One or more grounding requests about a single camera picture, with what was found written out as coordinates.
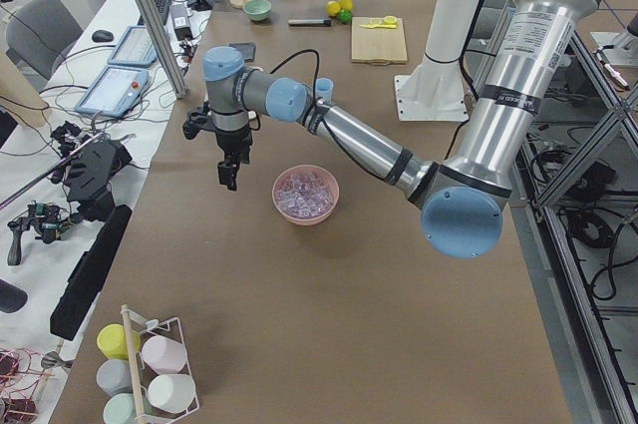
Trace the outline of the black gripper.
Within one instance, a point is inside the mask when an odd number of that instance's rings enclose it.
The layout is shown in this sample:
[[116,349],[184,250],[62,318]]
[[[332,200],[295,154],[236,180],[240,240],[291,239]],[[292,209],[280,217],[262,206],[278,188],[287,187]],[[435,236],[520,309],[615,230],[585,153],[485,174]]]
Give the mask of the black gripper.
[[200,131],[216,135],[218,146],[223,150],[224,160],[217,164],[218,180],[229,191],[237,190],[237,174],[240,164],[250,163],[250,148],[253,144],[249,115],[245,111],[218,112],[204,101],[187,113],[182,130],[187,140],[193,140]]

